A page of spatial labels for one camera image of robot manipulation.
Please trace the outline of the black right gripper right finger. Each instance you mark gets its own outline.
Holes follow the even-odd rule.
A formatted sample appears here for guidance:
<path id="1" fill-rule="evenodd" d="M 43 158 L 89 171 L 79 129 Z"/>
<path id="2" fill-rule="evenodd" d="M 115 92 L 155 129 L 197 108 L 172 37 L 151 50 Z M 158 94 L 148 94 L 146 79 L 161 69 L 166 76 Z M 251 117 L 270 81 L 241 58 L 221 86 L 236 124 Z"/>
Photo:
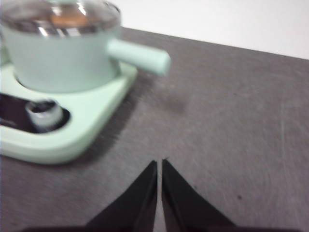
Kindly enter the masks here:
<path id="1" fill-rule="evenodd" d="M 162 203 L 169 232 L 227 231 L 236 224 L 199 195 L 167 160 L 162 160 Z"/>

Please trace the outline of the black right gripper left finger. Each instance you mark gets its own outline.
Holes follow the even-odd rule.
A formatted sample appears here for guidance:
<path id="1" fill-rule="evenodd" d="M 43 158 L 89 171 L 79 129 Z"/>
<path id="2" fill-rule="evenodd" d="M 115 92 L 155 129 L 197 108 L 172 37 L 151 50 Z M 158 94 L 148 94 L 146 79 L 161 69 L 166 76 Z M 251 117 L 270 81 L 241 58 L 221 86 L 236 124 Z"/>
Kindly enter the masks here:
<path id="1" fill-rule="evenodd" d="M 151 161 L 132 184 L 86 227 L 96 232 L 151 232 L 157 204 L 157 162 Z"/>

